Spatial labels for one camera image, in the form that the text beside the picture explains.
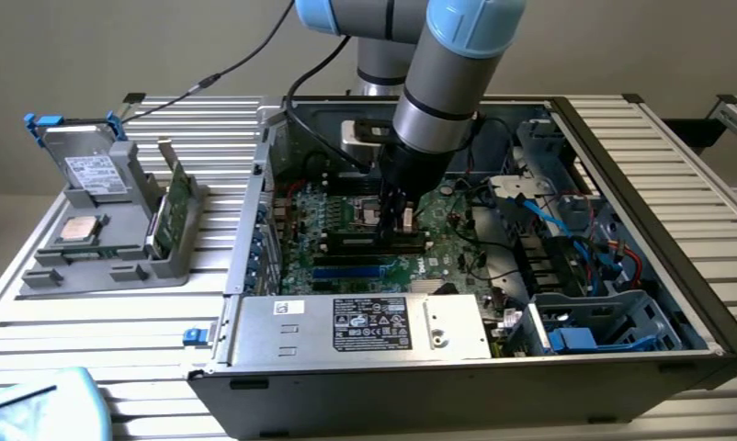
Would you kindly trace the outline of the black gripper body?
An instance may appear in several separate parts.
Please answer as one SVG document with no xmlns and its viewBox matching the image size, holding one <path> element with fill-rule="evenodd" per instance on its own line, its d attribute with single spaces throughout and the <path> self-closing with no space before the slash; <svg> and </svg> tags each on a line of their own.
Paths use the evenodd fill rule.
<svg viewBox="0 0 737 441">
<path fill-rule="evenodd" d="M 385 144 L 379 155 L 383 195 L 401 194 L 419 203 L 440 184 L 452 153 L 423 153 L 404 144 Z"/>
</svg>

